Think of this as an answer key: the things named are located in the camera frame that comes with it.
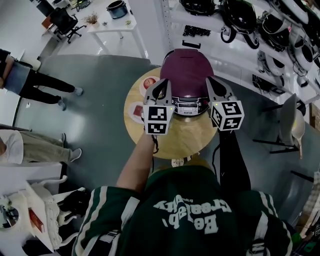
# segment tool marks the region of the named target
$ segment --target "round wooden table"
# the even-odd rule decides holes
[[[131,87],[124,103],[124,123],[131,139],[137,143],[144,132],[144,125],[131,119],[128,114],[129,106],[133,102],[143,102],[139,86],[143,79],[149,76],[160,77],[160,67],[141,76]],[[159,152],[154,156],[163,159],[181,159],[202,150],[212,140],[217,132],[213,128],[207,113],[194,117],[181,117],[173,114],[167,135],[157,137]]]

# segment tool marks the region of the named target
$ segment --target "gray shirt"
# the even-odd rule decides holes
[[[4,82],[4,88],[15,94],[20,94],[24,87],[30,68],[14,62],[12,69]]]

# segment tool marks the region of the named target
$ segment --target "rice cooker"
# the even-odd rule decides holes
[[[197,116],[209,107],[206,78],[214,76],[208,59],[196,49],[175,49],[164,58],[160,79],[171,82],[174,112]]]

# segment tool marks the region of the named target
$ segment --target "gray floor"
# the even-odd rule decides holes
[[[153,69],[149,61],[124,56],[58,55],[47,58],[40,71],[82,87],[84,94],[74,94],[45,88],[46,92],[64,96],[67,110],[22,100],[16,126],[32,129],[58,138],[64,132],[72,149],[82,148],[81,159],[67,169],[70,185],[90,190],[102,185],[114,185],[135,144],[124,124],[124,102],[133,83]],[[270,146],[252,139],[276,140],[277,112],[261,113],[275,103],[240,85],[228,82],[242,101],[245,118],[236,132],[243,159],[247,165],[253,189],[273,196],[281,218],[292,222],[301,211],[312,184],[292,174],[291,170],[313,176],[319,165],[320,133],[306,126],[302,139],[303,159],[298,152],[269,154]],[[219,143],[218,136],[200,153],[209,163]],[[155,168],[168,160],[155,158]],[[215,156],[219,170],[219,151]]]

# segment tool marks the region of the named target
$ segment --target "rice cooker control panel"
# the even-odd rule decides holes
[[[174,112],[181,116],[197,116],[209,107],[209,98],[172,97]]]

